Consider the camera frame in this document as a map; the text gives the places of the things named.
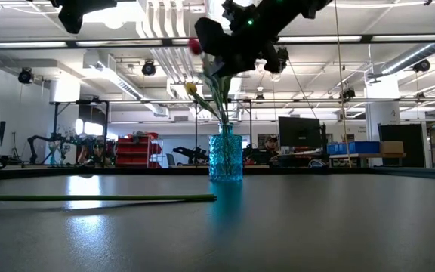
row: blue glass vase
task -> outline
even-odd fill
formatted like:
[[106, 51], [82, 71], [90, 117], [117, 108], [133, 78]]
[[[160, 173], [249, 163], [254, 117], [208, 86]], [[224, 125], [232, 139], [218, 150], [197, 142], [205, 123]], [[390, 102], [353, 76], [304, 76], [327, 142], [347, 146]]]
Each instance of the blue glass vase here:
[[233, 124], [219, 125], [219, 135], [209, 140], [211, 182], [242, 181], [242, 136], [233, 135]]

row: gray table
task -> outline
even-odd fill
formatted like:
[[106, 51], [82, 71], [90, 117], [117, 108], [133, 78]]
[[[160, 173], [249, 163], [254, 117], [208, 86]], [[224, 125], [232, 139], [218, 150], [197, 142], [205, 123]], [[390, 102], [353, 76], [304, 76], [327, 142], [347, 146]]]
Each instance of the gray table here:
[[0, 271], [435, 271], [435, 180], [94, 176], [0, 193], [216, 193], [217, 202], [0, 202]]

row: green stem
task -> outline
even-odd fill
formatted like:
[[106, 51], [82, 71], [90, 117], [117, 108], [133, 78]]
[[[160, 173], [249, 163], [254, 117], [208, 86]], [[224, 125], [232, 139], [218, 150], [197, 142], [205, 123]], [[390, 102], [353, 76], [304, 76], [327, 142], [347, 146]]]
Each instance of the green stem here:
[[163, 200], [187, 200], [187, 201], [214, 201], [214, 194], [182, 195], [182, 196], [101, 196], [101, 195], [47, 195], [47, 196], [17, 196], [0, 195], [0, 201], [163, 201]]

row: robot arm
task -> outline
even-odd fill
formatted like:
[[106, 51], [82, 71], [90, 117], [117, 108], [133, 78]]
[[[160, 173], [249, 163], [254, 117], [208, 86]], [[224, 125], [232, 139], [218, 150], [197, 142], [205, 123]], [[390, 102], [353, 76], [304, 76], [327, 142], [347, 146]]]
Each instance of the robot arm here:
[[332, 0], [263, 0], [255, 7], [242, 7], [226, 0], [224, 14], [231, 24], [231, 35], [224, 33], [221, 24], [206, 17], [200, 18], [196, 33], [205, 53], [216, 57], [214, 74], [231, 76], [255, 69], [257, 58], [264, 58], [264, 69], [281, 73], [288, 55], [276, 52], [273, 44], [278, 34], [299, 14], [314, 19], [316, 12]]

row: ceiling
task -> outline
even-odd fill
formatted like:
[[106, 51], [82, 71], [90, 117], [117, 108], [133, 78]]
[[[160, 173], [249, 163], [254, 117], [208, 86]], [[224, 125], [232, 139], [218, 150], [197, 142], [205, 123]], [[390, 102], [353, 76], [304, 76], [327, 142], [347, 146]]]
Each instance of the ceiling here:
[[[25, 1], [15, 1], [15, 6], [26, 12], [36, 12], [34, 8], [24, 6]], [[342, 1], [338, 4], [353, 4], [356, 8], [338, 8], [339, 33], [343, 34], [367, 34], [367, 33], [426, 33], [435, 32], [435, 4], [430, 6], [411, 5], [395, 8], [365, 8], [365, 5], [390, 4], [392, 2], [409, 3], [420, 2], [419, 0], [402, 1]], [[184, 28], [187, 36], [194, 36], [195, 31], [192, 25], [196, 20], [204, 16], [203, 13], [196, 13], [194, 10], [203, 8], [203, 1], [184, 1]], [[30, 14], [16, 11], [9, 8], [0, 8], [0, 40], [52, 40], [52, 39], [116, 39], [116, 38], [140, 38], [135, 31], [135, 22], [127, 22], [120, 29], [109, 29], [103, 23], [84, 23], [81, 32], [73, 36], [64, 31], [57, 14]], [[38, 8], [44, 12], [54, 12], [52, 7], [39, 5]], [[335, 9], [326, 7], [316, 15], [315, 20], [306, 20], [297, 17], [290, 23], [280, 35], [335, 35], [337, 34]], [[242, 87], [239, 93], [240, 98], [254, 97], [257, 87], [264, 88], [266, 99], [289, 99], [301, 98], [304, 93], [308, 97], [329, 97], [335, 94], [338, 97], [340, 88], [336, 85], [352, 73], [363, 74], [358, 71], [364, 64], [372, 62], [379, 67], [381, 63], [388, 62], [408, 49], [414, 44], [380, 44], [380, 45], [342, 45], [341, 57], [338, 54], [337, 45], [293, 45], [288, 46], [292, 68], [288, 67], [283, 71], [279, 81], [272, 81], [271, 75], [264, 72], [261, 67], [242, 75]], [[82, 88], [83, 94], [105, 95], [113, 99], [125, 97], [122, 91], [107, 80], [92, 77], [82, 59], [89, 51], [96, 51], [100, 56], [112, 55], [117, 62], [117, 70], [124, 75], [134, 86], [143, 90], [149, 97], [155, 99], [170, 99], [166, 91], [167, 76], [162, 68], [157, 66], [157, 73], [151, 77], [142, 75], [141, 66], [146, 59], [153, 58], [149, 49], [145, 48], [116, 48], [116, 49], [61, 49], [61, 50], [34, 50], [34, 51], [0, 51], [0, 59], [5, 63], [12, 60], [28, 59], [54, 59], [65, 66], [75, 70], [85, 82]], [[435, 55], [429, 57], [431, 71], [435, 69]], [[201, 66], [200, 59], [193, 58], [193, 65], [196, 69]], [[402, 95], [410, 94], [418, 89], [435, 85], [435, 73], [425, 76], [417, 81], [413, 79], [412, 72], [401, 73], [400, 92]], [[362, 76], [357, 76], [354, 82], [349, 82], [356, 90], [358, 97], [363, 96], [365, 87]], [[284, 107], [285, 104], [275, 104], [273, 107]], [[124, 110], [139, 110], [144, 107], [120, 107]]]

